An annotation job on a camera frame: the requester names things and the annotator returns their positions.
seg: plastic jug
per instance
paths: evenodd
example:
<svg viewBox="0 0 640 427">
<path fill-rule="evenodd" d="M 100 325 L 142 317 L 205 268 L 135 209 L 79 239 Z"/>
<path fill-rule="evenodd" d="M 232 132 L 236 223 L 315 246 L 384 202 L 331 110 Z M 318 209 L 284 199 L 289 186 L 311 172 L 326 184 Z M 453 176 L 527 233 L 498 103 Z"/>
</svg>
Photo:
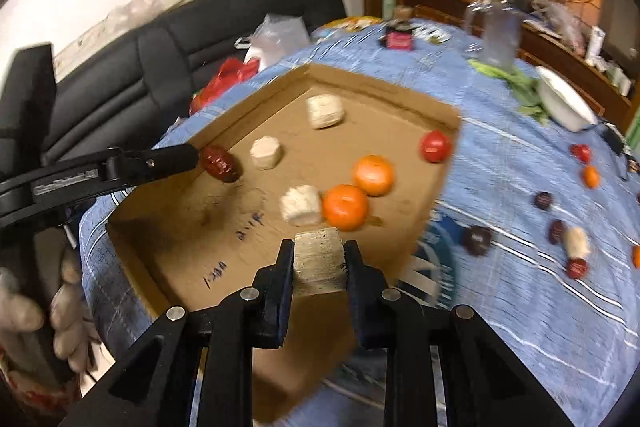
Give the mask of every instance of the plastic jug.
<svg viewBox="0 0 640 427">
<path fill-rule="evenodd" d="M 471 26 L 476 13 L 484 14 L 482 45 L 464 45 L 463 52 L 480 62 L 504 71 L 513 69 L 513 61 L 520 47 L 521 24 L 524 14 L 511 6 L 509 0 L 482 0 L 466 7 L 465 41 L 470 40 Z"/>
</svg>

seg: sofa backrest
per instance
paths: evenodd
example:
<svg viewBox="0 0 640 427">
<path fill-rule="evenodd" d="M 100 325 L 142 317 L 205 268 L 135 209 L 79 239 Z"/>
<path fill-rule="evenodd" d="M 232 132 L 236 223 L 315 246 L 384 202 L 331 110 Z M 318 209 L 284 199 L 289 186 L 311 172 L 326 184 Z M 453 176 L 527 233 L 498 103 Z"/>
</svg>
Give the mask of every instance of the sofa backrest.
<svg viewBox="0 0 640 427">
<path fill-rule="evenodd" d="M 309 31 L 345 16 L 342 0 L 194 0 L 126 33 L 58 84 L 48 163 L 107 147 L 153 146 L 191 96 L 267 13 L 300 16 Z"/>
</svg>

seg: orange fruit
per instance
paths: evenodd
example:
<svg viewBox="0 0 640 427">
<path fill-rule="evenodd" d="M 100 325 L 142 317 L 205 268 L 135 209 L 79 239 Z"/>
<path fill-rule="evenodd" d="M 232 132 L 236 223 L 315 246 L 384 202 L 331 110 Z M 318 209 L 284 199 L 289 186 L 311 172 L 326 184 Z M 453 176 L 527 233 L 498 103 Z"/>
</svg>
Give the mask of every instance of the orange fruit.
<svg viewBox="0 0 640 427">
<path fill-rule="evenodd" d="M 322 197 L 322 213 L 332 227 L 348 232 L 362 226 L 369 212 L 369 200 L 361 188 L 336 185 Z"/>
<path fill-rule="evenodd" d="M 395 179 L 394 166 L 382 156 L 363 156 L 353 166 L 353 182 L 369 196 L 384 196 Z"/>
<path fill-rule="evenodd" d="M 634 246 L 633 262 L 636 268 L 640 268 L 640 247 L 638 245 Z"/>
<path fill-rule="evenodd" d="M 593 165 L 587 165 L 582 170 L 582 179 L 589 188 L 596 188 L 600 185 L 600 174 Z"/>
</svg>

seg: white gloved hand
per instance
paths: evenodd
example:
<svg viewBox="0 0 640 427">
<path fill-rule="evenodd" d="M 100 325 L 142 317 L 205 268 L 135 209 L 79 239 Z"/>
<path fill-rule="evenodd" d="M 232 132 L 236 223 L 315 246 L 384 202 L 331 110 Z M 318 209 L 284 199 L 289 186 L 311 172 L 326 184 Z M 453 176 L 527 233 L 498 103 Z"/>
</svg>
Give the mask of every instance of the white gloved hand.
<svg viewBox="0 0 640 427">
<path fill-rule="evenodd" d="M 79 285 L 78 255 L 62 229 L 36 234 L 34 249 L 44 293 L 53 295 L 47 311 L 55 330 L 53 350 L 59 359 L 68 361 L 75 373 L 84 373 L 88 368 L 89 341 L 97 338 L 97 333 L 94 325 L 85 320 L 88 310 Z M 50 371 L 42 367 L 41 358 L 30 353 L 24 335 L 42 327 L 44 311 L 19 290 L 14 275 L 0 267 L 0 371 L 17 394 L 28 396 L 37 389 L 40 394 L 51 391 L 57 395 L 60 387 L 50 378 Z M 68 394 L 71 386 L 63 387 Z"/>
</svg>

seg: metal screw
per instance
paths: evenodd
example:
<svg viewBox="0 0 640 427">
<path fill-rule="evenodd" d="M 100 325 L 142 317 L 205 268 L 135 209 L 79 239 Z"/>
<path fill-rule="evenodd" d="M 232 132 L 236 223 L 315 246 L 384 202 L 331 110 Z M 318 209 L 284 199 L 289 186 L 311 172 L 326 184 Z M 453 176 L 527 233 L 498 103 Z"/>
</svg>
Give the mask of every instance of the metal screw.
<svg viewBox="0 0 640 427">
<path fill-rule="evenodd" d="M 474 309 L 471 306 L 462 304 L 461 306 L 456 307 L 456 315 L 461 319 L 469 320 L 474 316 Z"/>
<path fill-rule="evenodd" d="M 260 290 L 254 287 L 245 288 L 240 292 L 240 297 L 245 301 L 253 301 L 258 298 L 258 295 L 260 295 Z"/>
<path fill-rule="evenodd" d="M 184 311 L 184 308 L 182 306 L 174 306 L 172 308 L 169 308 L 166 311 L 166 317 L 170 321 L 177 321 L 177 320 L 183 318 L 185 313 L 186 312 Z"/>
<path fill-rule="evenodd" d="M 385 301 L 397 301 L 400 298 L 400 292 L 395 288 L 386 288 L 382 290 L 382 298 Z"/>
</svg>

